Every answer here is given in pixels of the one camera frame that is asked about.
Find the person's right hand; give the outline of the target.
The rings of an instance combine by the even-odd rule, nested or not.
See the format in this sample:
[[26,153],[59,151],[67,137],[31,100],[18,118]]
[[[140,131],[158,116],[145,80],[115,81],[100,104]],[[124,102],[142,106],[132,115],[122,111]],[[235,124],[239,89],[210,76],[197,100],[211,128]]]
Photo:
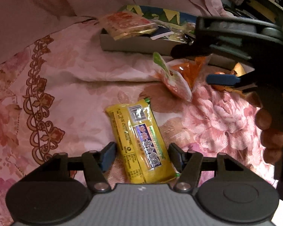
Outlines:
[[255,124],[262,131],[260,140],[265,147],[263,159],[272,165],[280,161],[283,156],[283,102],[276,103],[279,106],[263,104],[256,94],[252,103],[260,108],[255,115]]

